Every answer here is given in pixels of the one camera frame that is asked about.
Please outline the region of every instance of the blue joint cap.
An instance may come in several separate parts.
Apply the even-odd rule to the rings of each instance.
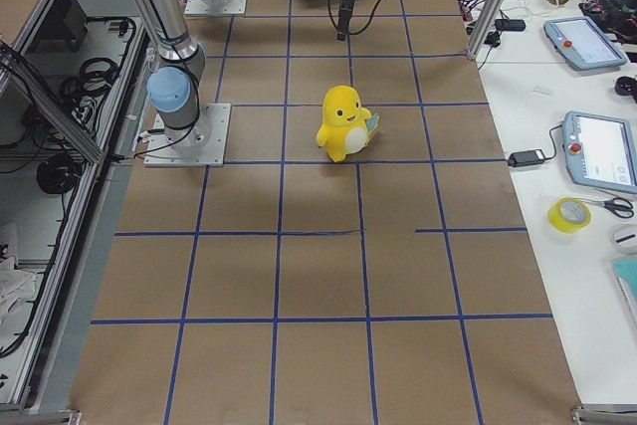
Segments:
[[[175,113],[190,98],[190,79],[175,67],[164,67],[150,76],[146,90],[155,108],[163,113]]]

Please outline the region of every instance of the blue tablet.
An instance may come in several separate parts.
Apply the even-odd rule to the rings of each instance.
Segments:
[[[549,20],[544,23],[544,32],[577,69],[617,67],[627,62],[621,49],[588,17]]]
[[[637,193],[637,154],[628,121],[570,111],[562,135],[566,169],[573,182]]]

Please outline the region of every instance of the scissors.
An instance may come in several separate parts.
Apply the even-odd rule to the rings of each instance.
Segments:
[[[602,208],[607,209],[612,214],[621,219],[629,219],[635,215],[633,204],[629,200],[627,200],[626,198],[622,198],[621,196],[614,196],[610,199],[607,199],[606,201],[584,198],[577,199],[584,203],[601,206]]]

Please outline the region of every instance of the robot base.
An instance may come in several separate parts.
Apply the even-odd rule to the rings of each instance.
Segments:
[[[184,15],[186,17],[223,17],[246,13],[248,0],[231,0],[225,5],[211,7],[202,0],[188,0]]]
[[[226,152],[226,139],[230,123],[230,104],[207,104],[201,108],[199,121],[206,121],[210,125],[210,138],[201,148],[180,151],[167,147],[144,157],[144,165],[149,167],[178,167],[178,166],[223,166]],[[163,121],[159,115],[155,118],[153,128],[163,128]],[[163,134],[150,138],[148,149],[166,146],[168,141]]]

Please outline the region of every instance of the green toy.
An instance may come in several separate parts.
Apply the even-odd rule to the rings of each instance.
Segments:
[[[378,114],[372,115],[362,106],[355,89],[339,85],[325,94],[317,145],[327,150],[333,162],[340,163],[348,154],[365,148],[377,127]]]

